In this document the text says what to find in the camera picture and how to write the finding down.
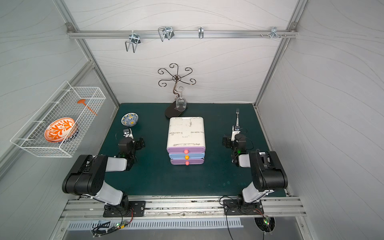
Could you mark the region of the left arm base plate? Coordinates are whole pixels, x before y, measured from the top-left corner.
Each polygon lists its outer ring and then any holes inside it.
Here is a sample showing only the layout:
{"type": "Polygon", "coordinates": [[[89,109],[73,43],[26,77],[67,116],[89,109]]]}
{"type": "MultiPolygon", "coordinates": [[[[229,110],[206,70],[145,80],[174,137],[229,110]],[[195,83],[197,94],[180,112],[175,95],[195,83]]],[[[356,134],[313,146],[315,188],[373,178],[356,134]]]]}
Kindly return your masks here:
{"type": "Polygon", "coordinates": [[[121,202],[119,205],[105,205],[104,218],[118,217],[143,217],[145,212],[145,201],[121,202]]]}

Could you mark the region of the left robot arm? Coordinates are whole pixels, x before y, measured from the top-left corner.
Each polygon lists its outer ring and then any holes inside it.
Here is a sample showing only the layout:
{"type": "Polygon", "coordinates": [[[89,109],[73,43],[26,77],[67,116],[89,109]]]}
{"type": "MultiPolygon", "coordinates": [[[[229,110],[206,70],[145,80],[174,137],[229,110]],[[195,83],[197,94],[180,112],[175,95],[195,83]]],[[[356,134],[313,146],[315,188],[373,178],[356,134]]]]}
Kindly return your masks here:
{"type": "Polygon", "coordinates": [[[146,146],[143,138],[122,139],[116,157],[107,155],[80,155],[62,183],[65,194],[85,196],[119,210],[129,210],[128,194],[105,181],[106,173],[127,172],[137,162],[136,152],[146,146]]]}

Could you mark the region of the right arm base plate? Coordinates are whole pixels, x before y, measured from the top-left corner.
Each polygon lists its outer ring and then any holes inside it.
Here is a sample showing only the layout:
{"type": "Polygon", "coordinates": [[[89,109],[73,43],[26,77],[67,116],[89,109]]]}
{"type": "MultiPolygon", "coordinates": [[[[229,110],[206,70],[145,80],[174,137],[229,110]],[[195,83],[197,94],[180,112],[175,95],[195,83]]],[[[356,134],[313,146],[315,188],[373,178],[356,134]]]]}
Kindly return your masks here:
{"type": "Polygon", "coordinates": [[[227,216],[264,215],[264,209],[260,202],[248,204],[239,203],[237,200],[226,199],[221,201],[221,205],[227,216]]]}

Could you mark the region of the blue drawer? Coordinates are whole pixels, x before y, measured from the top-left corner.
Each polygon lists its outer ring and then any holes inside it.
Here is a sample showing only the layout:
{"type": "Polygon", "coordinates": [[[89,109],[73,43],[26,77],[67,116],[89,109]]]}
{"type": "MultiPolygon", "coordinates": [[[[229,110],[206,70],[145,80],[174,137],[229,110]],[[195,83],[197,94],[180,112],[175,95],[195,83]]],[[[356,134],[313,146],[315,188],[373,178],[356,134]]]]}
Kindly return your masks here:
{"type": "Polygon", "coordinates": [[[188,153],[188,154],[169,154],[171,160],[191,160],[191,159],[204,159],[205,153],[188,153]]]}

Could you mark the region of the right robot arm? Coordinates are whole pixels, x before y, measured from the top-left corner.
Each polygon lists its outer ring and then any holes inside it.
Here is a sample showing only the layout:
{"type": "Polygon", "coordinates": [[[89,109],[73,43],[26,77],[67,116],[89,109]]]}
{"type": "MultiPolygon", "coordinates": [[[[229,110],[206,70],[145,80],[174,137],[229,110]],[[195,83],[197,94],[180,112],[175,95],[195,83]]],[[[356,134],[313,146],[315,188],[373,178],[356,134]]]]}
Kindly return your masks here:
{"type": "Polygon", "coordinates": [[[247,149],[247,137],[236,134],[223,136],[222,144],[232,150],[232,163],[239,168],[251,169],[251,183],[238,195],[238,202],[256,204],[263,197],[288,187],[288,177],[275,151],[261,152],[247,149]]]}

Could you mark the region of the white drawer cabinet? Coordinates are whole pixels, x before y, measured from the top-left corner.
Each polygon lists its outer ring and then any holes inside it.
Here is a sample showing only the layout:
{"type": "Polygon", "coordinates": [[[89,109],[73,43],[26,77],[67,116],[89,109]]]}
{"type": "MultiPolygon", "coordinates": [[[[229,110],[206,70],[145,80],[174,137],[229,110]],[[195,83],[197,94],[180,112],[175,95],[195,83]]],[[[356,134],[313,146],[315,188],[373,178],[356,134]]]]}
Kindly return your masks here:
{"type": "Polygon", "coordinates": [[[204,146],[205,127],[202,117],[174,117],[170,119],[167,147],[204,146]]]}

